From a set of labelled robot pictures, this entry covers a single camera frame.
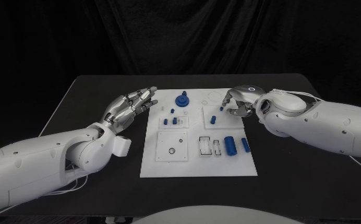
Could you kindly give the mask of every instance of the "black backdrop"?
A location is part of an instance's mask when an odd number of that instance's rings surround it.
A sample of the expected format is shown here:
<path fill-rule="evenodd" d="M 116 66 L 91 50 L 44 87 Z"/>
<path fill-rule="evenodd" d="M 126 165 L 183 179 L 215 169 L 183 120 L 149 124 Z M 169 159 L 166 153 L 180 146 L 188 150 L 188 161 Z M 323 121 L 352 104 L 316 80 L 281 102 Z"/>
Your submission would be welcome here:
<path fill-rule="evenodd" d="M 40 134 L 84 74 L 303 73 L 361 105 L 361 0 L 0 2 L 9 141 Z"/>

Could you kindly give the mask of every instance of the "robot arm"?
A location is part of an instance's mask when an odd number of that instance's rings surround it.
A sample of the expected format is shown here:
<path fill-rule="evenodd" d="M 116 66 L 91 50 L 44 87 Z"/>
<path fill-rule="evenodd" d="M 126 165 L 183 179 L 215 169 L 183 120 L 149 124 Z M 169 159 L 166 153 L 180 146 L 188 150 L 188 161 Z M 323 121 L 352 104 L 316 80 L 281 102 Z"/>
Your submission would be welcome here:
<path fill-rule="evenodd" d="M 307 103 L 287 91 L 274 89 L 267 93 L 251 85 L 229 90 L 224 106 L 231 98 L 239 109 L 228 109 L 229 113 L 248 117 L 255 110 L 261 124 L 277 136 L 293 136 L 327 151 L 361 157 L 360 107 L 323 100 Z"/>
<path fill-rule="evenodd" d="M 127 156 L 130 139 L 117 136 L 157 100 L 157 87 L 120 96 L 100 123 L 88 128 L 42 136 L 0 149 L 0 208 L 21 204 L 100 171 L 111 155 Z M 65 169 L 65 159 L 77 168 Z"/>

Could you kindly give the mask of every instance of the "robotic hand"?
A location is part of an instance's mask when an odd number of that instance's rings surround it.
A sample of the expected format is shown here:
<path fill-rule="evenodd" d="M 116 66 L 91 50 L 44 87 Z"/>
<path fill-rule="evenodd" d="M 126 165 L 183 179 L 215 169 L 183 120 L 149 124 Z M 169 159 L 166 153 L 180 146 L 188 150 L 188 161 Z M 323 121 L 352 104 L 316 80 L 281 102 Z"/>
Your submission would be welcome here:
<path fill-rule="evenodd" d="M 88 128 L 24 140 L 0 149 L 0 209 L 47 195 L 78 178 L 99 172 L 111 155 L 129 154 L 130 139 L 117 136 L 157 100 L 157 87 L 120 96 L 101 123 Z M 65 169 L 65 158 L 77 166 Z"/>
<path fill-rule="evenodd" d="M 239 109 L 228 112 L 250 117 L 255 109 L 261 124 L 277 136 L 293 136 L 330 152 L 361 157 L 361 108 L 317 97 L 317 102 L 307 103 L 293 93 L 314 97 L 278 89 L 265 92 L 257 86 L 244 85 L 228 91 L 222 105 L 234 98 Z"/>

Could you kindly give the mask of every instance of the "blue block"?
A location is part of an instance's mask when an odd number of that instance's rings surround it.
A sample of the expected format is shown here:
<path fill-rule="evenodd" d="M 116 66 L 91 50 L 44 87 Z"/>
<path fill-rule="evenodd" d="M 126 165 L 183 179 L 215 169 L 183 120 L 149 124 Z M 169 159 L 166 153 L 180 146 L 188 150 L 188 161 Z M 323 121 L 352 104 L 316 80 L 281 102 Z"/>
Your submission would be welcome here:
<path fill-rule="evenodd" d="M 235 139 L 232 136 L 225 138 L 225 144 L 227 144 L 228 155 L 231 156 L 237 155 L 238 149 L 237 149 Z"/>
<path fill-rule="evenodd" d="M 250 146 L 247 138 L 242 138 L 242 143 L 244 143 L 245 151 L 251 152 L 251 146 Z"/>
<path fill-rule="evenodd" d="M 212 124 L 216 124 L 216 116 L 212 116 L 211 123 L 212 123 Z"/>

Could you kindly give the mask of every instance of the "black table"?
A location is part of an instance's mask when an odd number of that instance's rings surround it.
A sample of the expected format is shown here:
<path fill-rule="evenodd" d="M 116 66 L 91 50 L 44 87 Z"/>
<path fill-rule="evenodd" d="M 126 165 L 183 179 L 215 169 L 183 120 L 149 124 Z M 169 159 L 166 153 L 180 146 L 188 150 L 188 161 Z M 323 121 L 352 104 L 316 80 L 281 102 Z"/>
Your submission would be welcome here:
<path fill-rule="evenodd" d="M 140 88 L 231 88 L 254 84 L 319 93 L 301 74 L 80 76 L 44 134 L 86 128 L 123 94 Z M 123 135 L 133 140 L 129 156 L 113 156 L 90 175 L 86 187 L 41 197 L 4 215 L 147 216 L 192 205 L 248 207 L 290 217 L 361 219 L 361 166 L 296 139 L 273 135 L 258 117 L 244 119 L 260 176 L 140 178 L 149 112 Z"/>

